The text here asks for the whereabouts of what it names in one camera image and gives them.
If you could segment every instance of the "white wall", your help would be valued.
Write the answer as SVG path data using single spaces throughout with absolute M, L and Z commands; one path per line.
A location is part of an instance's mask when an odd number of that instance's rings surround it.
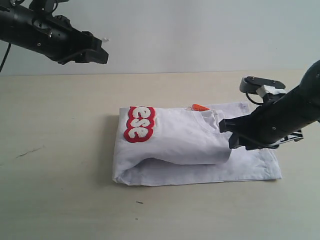
M 320 59 L 319 9 L 319 0 L 70 0 L 56 14 L 110 38 L 108 64 L 61 66 L 14 46 L 1 75 L 305 68 Z

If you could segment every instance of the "white table surface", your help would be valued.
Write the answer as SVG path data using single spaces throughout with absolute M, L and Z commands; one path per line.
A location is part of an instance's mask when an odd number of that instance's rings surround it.
M 304 71 L 0 78 L 0 239 L 320 239 L 318 123 L 277 150 L 282 180 L 132 187 L 111 179 L 119 107 L 245 101 L 243 76 L 291 89 Z

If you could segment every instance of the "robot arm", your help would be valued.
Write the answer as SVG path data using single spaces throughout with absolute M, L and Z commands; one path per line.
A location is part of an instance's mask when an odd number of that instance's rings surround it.
M 250 115 L 219 123 L 221 133 L 232 132 L 230 149 L 276 149 L 282 143 L 303 139 L 301 129 L 320 119 L 320 61 L 307 70 L 297 87 L 288 93 L 285 87 L 269 79 L 242 79 L 240 91 L 247 97 L 258 94 L 263 103 L 258 103 L 260 106 Z
M 0 0 L 0 40 L 43 54 L 59 64 L 106 64 L 102 41 L 88 31 L 78 31 L 65 16 L 53 16 L 58 3 L 69 0 Z

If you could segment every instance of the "white t-shirt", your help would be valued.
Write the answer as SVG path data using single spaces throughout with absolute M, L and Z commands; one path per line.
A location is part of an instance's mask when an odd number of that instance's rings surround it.
M 225 163 L 231 154 L 228 134 L 219 132 L 221 110 L 120 108 L 114 173 L 124 173 L 146 159 L 176 165 Z

